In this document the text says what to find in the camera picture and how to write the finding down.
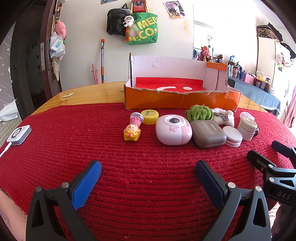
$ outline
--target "red tablecloth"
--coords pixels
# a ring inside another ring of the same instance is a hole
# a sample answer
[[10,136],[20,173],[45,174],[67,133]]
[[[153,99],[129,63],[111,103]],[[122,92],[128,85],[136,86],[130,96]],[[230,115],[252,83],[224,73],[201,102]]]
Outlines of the red tablecloth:
[[204,150],[192,140],[183,146],[163,145],[155,125],[142,124],[140,139],[125,142],[123,129],[132,112],[123,103],[52,108],[21,123],[30,124],[32,132],[1,157],[0,187],[27,213],[36,186],[56,188],[96,159],[102,164],[101,177],[78,212],[98,240],[196,241],[218,214],[195,176],[198,160],[205,159],[226,182],[249,189],[262,185],[261,173],[246,158],[251,149],[279,167],[292,168],[271,148],[273,140],[295,146],[290,131],[272,114],[240,108],[236,127],[242,111],[255,117],[259,135],[239,148]]

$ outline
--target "green plush toy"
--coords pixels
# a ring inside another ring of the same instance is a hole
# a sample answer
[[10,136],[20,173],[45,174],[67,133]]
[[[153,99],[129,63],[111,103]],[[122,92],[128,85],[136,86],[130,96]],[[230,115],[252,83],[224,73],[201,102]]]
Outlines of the green plush toy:
[[185,111],[186,119],[190,121],[195,120],[212,120],[213,119],[213,111],[207,107],[202,105],[193,105],[189,110]]

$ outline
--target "mop handle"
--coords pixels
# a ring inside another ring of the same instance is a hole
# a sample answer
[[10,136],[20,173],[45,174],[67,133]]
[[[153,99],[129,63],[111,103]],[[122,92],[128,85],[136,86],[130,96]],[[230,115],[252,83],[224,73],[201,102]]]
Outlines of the mop handle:
[[104,43],[105,43],[105,40],[102,39],[101,41],[101,77],[102,77],[102,84],[104,84]]

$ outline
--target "white wardrobe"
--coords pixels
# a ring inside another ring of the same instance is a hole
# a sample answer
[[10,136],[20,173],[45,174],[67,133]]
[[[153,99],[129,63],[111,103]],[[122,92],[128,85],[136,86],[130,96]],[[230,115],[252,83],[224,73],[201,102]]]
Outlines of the white wardrobe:
[[258,37],[258,61],[257,70],[261,70],[266,77],[270,78],[274,87],[274,96],[281,101],[280,114],[278,118],[283,119],[284,109],[288,100],[288,87],[291,77],[291,67],[279,70],[275,59],[284,54],[284,58],[290,59],[290,51],[280,45],[274,39]]

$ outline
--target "yellow round container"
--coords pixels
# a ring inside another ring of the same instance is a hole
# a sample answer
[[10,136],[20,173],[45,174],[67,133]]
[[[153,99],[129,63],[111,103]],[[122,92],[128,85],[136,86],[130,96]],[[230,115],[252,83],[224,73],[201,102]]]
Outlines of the yellow round container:
[[156,110],[143,110],[141,114],[144,116],[143,124],[145,125],[154,125],[159,117],[159,114]]

